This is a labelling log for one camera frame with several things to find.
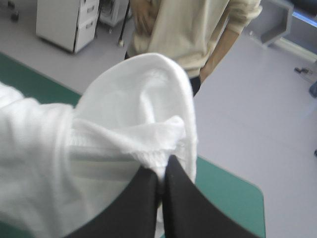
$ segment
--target sweater sleeve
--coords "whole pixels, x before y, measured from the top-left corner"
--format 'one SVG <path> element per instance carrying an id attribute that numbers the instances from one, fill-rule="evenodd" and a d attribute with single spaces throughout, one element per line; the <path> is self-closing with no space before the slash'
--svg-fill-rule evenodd
<path id="1" fill-rule="evenodd" d="M 260 2 L 261 0 L 230 0 L 227 6 L 229 11 L 227 28 L 241 34 L 251 20 L 261 13 Z"/>

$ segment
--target white fabric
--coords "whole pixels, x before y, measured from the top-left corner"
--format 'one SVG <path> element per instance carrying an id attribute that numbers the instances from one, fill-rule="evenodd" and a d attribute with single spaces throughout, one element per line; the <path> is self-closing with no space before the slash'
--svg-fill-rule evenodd
<path id="1" fill-rule="evenodd" d="M 188 77 L 158 54 L 109 69 L 75 109 L 40 105 L 0 83 L 0 221 L 63 237 L 116 199 L 140 163 L 162 180 L 175 154 L 194 180 L 196 148 Z"/>

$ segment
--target drawer handle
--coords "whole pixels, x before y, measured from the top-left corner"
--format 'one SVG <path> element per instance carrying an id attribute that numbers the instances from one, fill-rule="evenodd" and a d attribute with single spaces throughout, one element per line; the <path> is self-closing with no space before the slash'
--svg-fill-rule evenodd
<path id="1" fill-rule="evenodd" d="M 93 26 L 93 23 L 94 23 L 94 22 L 92 21 L 91 23 L 87 24 L 87 25 L 86 25 L 86 29 L 92 27 L 92 26 Z"/>
<path id="2" fill-rule="evenodd" d="M 95 6 L 92 6 L 90 8 L 87 9 L 87 13 L 92 12 L 95 9 Z"/>

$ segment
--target hand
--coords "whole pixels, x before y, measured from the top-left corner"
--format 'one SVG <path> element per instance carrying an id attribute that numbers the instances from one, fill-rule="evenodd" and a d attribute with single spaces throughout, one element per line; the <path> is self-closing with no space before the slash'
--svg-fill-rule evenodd
<path id="1" fill-rule="evenodd" d="M 148 0 L 130 0 L 130 4 L 137 33 L 150 36 L 158 16 L 158 9 Z"/>
<path id="2" fill-rule="evenodd" d="M 213 69 L 211 67 L 211 65 L 209 64 L 205 64 L 204 67 L 202 67 L 200 69 L 200 72 L 199 72 L 199 77 L 200 77 L 200 81 L 201 83 L 204 82 L 204 80 L 213 72 Z"/>

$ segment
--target black pants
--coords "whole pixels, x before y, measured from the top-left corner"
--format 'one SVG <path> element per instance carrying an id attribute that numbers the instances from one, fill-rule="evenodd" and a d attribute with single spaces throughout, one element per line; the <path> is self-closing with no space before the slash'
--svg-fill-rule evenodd
<path id="1" fill-rule="evenodd" d="M 125 53 L 124 59 L 126 60 L 128 58 L 130 58 L 128 53 Z M 200 77 L 197 76 L 197 77 L 191 78 L 190 84 L 192 85 L 193 95 L 195 96 L 198 93 L 201 86 Z"/>

